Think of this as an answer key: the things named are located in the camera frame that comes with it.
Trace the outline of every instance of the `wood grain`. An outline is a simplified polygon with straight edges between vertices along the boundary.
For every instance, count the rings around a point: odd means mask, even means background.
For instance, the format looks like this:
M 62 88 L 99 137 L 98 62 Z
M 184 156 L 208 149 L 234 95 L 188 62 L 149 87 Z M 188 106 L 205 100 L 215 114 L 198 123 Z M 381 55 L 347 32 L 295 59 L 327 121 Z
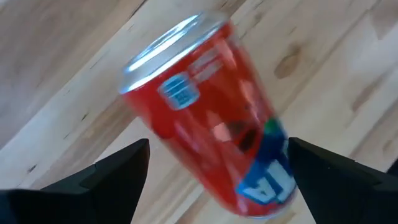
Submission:
M 265 223 L 221 208 L 117 93 L 133 55 L 205 9 L 231 16 L 291 136 L 379 170 L 397 159 L 396 0 L 143 2 L 0 1 L 0 188 L 39 189 L 149 138 L 133 223 Z M 298 194 L 266 223 L 315 222 Z
M 0 11 L 0 148 L 144 0 L 11 0 Z

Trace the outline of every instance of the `aluminum can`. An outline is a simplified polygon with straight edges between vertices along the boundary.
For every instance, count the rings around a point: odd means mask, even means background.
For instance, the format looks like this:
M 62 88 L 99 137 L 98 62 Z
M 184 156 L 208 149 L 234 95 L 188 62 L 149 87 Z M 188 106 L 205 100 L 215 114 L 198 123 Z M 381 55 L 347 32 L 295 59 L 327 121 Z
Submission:
M 296 183 L 287 136 L 227 16 L 170 29 L 124 68 L 120 92 L 224 208 L 270 218 Z

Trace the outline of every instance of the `can rim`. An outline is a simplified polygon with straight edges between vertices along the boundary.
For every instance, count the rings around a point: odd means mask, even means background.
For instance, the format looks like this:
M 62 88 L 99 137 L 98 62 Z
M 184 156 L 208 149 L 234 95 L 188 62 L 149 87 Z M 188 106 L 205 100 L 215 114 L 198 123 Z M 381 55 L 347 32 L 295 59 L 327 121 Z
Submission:
M 209 39 L 228 17 L 222 12 L 190 16 L 157 38 L 123 69 L 120 94 L 141 87 Z

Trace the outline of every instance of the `wood knot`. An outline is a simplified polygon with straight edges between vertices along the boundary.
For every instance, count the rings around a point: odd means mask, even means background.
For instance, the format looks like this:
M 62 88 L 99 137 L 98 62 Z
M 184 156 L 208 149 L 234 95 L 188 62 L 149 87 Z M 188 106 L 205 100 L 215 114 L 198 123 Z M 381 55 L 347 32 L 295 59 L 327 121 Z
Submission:
M 274 75 L 278 79 L 289 77 L 300 63 L 301 48 L 298 45 L 291 45 L 288 54 L 282 58 L 274 70 Z

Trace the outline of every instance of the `blue logo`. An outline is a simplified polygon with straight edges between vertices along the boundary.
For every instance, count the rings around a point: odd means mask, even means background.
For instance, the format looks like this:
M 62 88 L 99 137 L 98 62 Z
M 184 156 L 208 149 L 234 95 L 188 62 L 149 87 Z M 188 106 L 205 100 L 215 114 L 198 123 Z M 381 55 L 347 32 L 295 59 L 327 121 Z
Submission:
M 185 72 L 176 74 L 166 80 L 159 87 L 159 91 L 166 96 L 174 110 L 186 108 L 200 96 L 198 89 Z
M 285 203 L 296 188 L 286 148 L 286 136 L 279 126 L 264 131 L 255 161 L 236 189 L 238 194 L 260 205 Z

